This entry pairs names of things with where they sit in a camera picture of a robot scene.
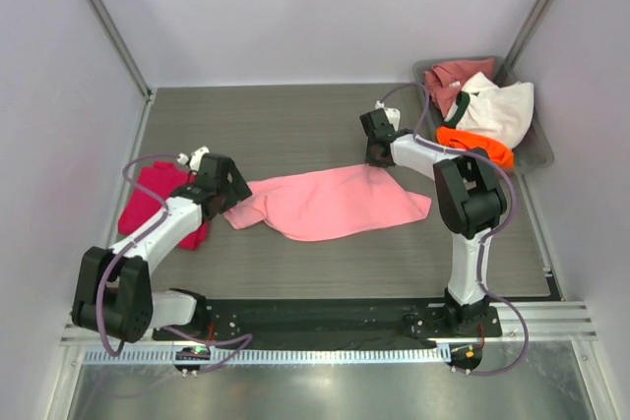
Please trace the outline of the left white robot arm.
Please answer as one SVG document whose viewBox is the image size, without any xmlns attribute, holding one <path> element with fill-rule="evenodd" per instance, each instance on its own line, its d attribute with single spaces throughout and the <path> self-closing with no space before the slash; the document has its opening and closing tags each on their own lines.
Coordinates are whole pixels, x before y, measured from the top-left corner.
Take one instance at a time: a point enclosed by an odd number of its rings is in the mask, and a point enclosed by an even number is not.
<svg viewBox="0 0 630 420">
<path fill-rule="evenodd" d="M 188 174 L 167 197 L 123 175 L 135 190 L 157 201 L 157 211 L 117 243 L 89 248 L 81 260 L 71 321 L 96 332 L 112 355 L 119 353 L 109 343 L 113 338 L 134 343 L 148 330 L 168 330 L 197 340 L 211 324 L 205 296 L 179 288 L 155 292 L 152 274 L 185 237 L 252 192 L 224 154 L 201 147 L 176 159 Z"/>
</svg>

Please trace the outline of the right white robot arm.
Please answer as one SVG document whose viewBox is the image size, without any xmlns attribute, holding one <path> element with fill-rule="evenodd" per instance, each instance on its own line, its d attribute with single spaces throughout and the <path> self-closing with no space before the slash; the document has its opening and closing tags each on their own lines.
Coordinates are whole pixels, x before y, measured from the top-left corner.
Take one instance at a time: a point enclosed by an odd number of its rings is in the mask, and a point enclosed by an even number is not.
<svg viewBox="0 0 630 420">
<path fill-rule="evenodd" d="M 488 246 L 508 208 L 495 163 L 481 149 L 445 148 L 398 130 L 383 108 L 359 120 L 367 138 L 367 164 L 400 166 L 433 180 L 442 222 L 452 234 L 451 276 L 440 322 L 454 336 L 470 334 L 488 314 Z"/>
</svg>

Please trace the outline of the light pink t shirt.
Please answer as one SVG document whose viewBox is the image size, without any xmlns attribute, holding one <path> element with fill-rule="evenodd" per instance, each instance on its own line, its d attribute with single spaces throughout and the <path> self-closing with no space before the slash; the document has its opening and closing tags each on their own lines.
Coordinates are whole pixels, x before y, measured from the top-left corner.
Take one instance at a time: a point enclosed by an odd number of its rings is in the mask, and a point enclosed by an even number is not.
<svg viewBox="0 0 630 420">
<path fill-rule="evenodd" d="M 224 217 L 234 229 L 264 223 L 288 239 L 319 242 L 426 219 L 431 199 L 386 170 L 351 165 L 248 183 L 252 196 Z"/>
</svg>

